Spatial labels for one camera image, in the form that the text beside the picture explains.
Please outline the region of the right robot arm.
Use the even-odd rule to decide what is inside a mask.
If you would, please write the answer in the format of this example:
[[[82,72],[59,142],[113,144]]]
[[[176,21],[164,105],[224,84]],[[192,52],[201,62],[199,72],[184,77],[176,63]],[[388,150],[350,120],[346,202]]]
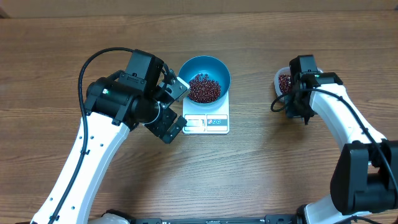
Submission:
[[[320,72],[314,56],[299,55],[289,68],[293,85],[285,98],[286,115],[305,123],[319,115],[341,151],[329,195],[302,205],[294,223],[349,223],[396,209],[397,141],[366,121],[338,75]]]

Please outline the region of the white digital kitchen scale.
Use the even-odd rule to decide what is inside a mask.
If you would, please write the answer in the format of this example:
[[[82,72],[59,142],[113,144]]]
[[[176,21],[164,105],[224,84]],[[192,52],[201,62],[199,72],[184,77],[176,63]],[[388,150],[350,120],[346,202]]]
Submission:
[[[230,125],[229,92],[210,104],[183,100],[184,134],[228,134]]]

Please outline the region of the red adzuki beans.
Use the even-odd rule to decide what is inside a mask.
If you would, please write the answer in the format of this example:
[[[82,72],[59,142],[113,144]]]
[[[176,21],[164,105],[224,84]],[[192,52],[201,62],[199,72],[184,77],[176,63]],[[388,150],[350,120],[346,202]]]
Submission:
[[[219,100],[224,90],[227,90],[221,82],[210,78],[207,73],[198,73],[188,83],[190,93],[188,98],[196,103],[213,103]]]

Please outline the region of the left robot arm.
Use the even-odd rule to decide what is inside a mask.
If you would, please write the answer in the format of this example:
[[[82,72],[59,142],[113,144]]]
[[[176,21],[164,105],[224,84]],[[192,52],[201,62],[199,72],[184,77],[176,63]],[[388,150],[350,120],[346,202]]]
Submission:
[[[81,123],[75,143],[48,199],[32,223],[88,223],[90,210],[103,177],[129,133],[143,124],[164,143],[171,143],[186,125],[183,116],[170,109],[190,92],[187,82],[168,65],[141,50],[129,49],[125,70],[101,77],[83,91],[88,65],[78,77]]]

